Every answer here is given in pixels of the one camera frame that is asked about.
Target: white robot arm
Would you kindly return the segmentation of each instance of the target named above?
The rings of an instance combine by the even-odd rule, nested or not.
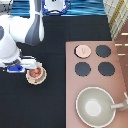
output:
[[[23,72],[36,69],[37,61],[31,56],[22,56],[16,42],[35,46],[44,38],[42,21],[42,0],[29,0],[30,18],[20,16],[0,16],[0,67],[8,72]]]

